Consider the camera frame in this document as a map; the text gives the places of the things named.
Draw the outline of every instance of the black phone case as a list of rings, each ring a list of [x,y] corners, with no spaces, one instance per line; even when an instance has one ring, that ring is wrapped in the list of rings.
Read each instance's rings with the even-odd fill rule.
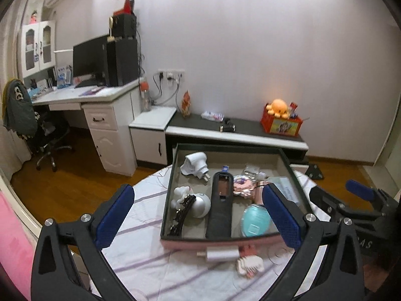
[[[219,193],[220,177],[227,178],[226,196]],[[234,178],[230,173],[217,172],[213,176],[211,206],[206,229],[206,239],[219,240],[231,237],[231,218],[233,214]]]

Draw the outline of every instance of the electric cord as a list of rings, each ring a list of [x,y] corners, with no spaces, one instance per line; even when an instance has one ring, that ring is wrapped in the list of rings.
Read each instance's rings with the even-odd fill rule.
[[[159,91],[159,94],[158,94],[155,98],[153,98],[153,100],[157,100],[157,99],[159,99],[160,97],[163,96],[163,91],[162,91],[162,79],[159,77],[159,85],[157,85],[157,82],[156,82],[156,80],[154,79],[154,76],[155,76],[155,75],[156,75],[156,74],[153,75],[153,81],[154,81],[154,83],[155,83],[155,85],[156,85],[156,87],[157,87],[157,90]]]
[[[138,50],[139,50],[139,55],[138,55],[138,66],[139,66],[139,76],[142,76],[142,74],[145,74],[145,70],[142,67],[142,60],[145,60],[145,56],[142,54],[142,41],[141,41],[141,35],[139,34],[138,29],[136,30],[136,33],[138,34]]]
[[[174,96],[177,96],[178,90],[180,89],[180,80],[181,80],[181,77],[178,78],[178,80],[175,79],[175,81],[176,81],[176,83],[177,83],[177,88],[176,88],[175,92],[173,92],[173,94],[172,94],[169,98],[167,98],[165,101],[163,101],[163,102],[161,102],[161,103],[157,103],[157,104],[155,103],[156,106],[164,105],[164,104],[166,104],[169,100],[171,100],[171,98],[173,98]]]
[[[178,109],[178,111],[182,114],[182,112],[181,112],[181,109],[180,109],[180,107],[178,106],[178,103],[177,103],[177,95],[178,95],[178,90],[180,89],[180,80],[181,80],[181,77],[182,76],[180,76],[179,78],[178,78],[178,88],[177,88],[177,93],[176,93],[176,105],[177,105],[177,109]]]

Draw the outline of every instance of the orange octopus plush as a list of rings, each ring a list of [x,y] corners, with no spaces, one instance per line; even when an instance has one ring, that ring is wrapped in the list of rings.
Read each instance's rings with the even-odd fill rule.
[[[266,105],[267,113],[275,117],[289,118],[287,104],[282,99],[275,99],[271,104]]]

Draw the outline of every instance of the red box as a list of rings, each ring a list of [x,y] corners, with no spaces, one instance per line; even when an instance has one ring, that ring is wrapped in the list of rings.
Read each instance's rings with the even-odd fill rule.
[[[262,120],[260,120],[266,133],[296,137],[303,121],[299,117],[283,119],[282,117],[270,115],[267,113],[266,105],[263,110]]]

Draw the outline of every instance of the purple stripe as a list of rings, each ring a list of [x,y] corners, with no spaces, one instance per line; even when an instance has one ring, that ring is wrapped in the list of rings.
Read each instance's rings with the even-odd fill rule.
[[[306,182],[304,183],[304,185],[302,186],[302,189],[306,187],[306,185],[309,183],[310,181],[310,177],[307,177],[308,179],[306,180]]]
[[[177,251],[178,250],[174,250],[174,251],[171,251],[171,252],[166,252],[165,254],[161,254],[160,256],[153,257],[153,258],[150,258],[150,259],[146,259],[146,260],[143,260],[143,261],[140,261],[140,262],[136,262],[135,264],[132,264],[132,265],[129,265],[129,266],[120,267],[120,268],[114,269],[113,271],[115,273],[124,272],[125,270],[130,270],[130,269],[141,267],[143,265],[151,264],[151,263],[153,263],[155,261],[158,261],[160,259],[169,257],[170,255],[172,255],[173,253],[175,253]]]
[[[140,229],[147,228],[148,226],[154,226],[156,224],[160,224],[161,222],[163,222],[162,219],[157,219],[156,221],[152,221],[152,222],[145,223],[145,224],[142,224],[142,225],[134,226],[133,228],[129,228],[129,229],[122,230],[122,231],[118,232],[116,234],[116,236],[124,234],[124,233],[128,233],[128,232],[138,231]]]
[[[247,289],[249,289],[251,286],[253,286],[255,283],[257,283],[262,277],[264,277],[264,275],[265,275],[266,273],[268,273],[268,271],[271,270],[273,266],[274,266],[274,265],[271,264],[268,268],[266,268],[266,269],[263,271],[262,275],[259,275],[258,277],[255,277],[255,278],[252,280],[252,283],[250,283],[249,285],[247,285],[246,288],[244,288],[244,289],[238,291],[236,294],[233,294],[232,296],[230,296],[229,298],[227,298],[225,301],[231,301],[231,300],[233,300],[234,298],[236,298],[237,296],[239,296],[240,294],[242,294],[242,292],[244,292],[244,291],[246,291]]]
[[[206,268],[205,270],[202,270],[201,272],[199,272],[199,273],[196,274],[195,276],[192,276],[192,277],[190,277],[190,278],[188,278],[188,279],[186,279],[186,280],[183,280],[183,281],[181,281],[181,282],[179,282],[179,283],[177,283],[177,284],[174,284],[174,285],[172,285],[172,286],[163,288],[163,289],[159,290],[159,291],[156,292],[156,293],[148,294],[146,297],[147,297],[147,298],[154,298],[154,297],[156,297],[156,296],[159,296],[160,294],[164,294],[164,293],[170,292],[170,291],[172,291],[172,290],[176,290],[176,289],[180,288],[181,286],[184,286],[185,284],[190,283],[190,282],[192,282],[193,280],[195,280],[195,279],[197,279],[197,278],[203,276],[203,275],[206,274],[209,270],[213,270],[213,269],[217,268],[217,266],[219,266],[219,265],[221,265],[221,264],[225,264],[225,263],[224,263],[224,262],[219,262],[219,263],[216,264],[216,265],[213,265],[213,266],[211,266],[211,267],[209,267],[209,268]]]
[[[134,204],[140,203],[143,200],[147,200],[147,199],[150,199],[150,198],[163,196],[163,195],[166,195],[166,194],[167,194],[167,190],[166,191],[162,191],[162,192],[158,192],[158,193],[154,193],[153,195],[145,196],[145,197],[142,197],[142,198],[139,198],[139,199],[135,200]]]

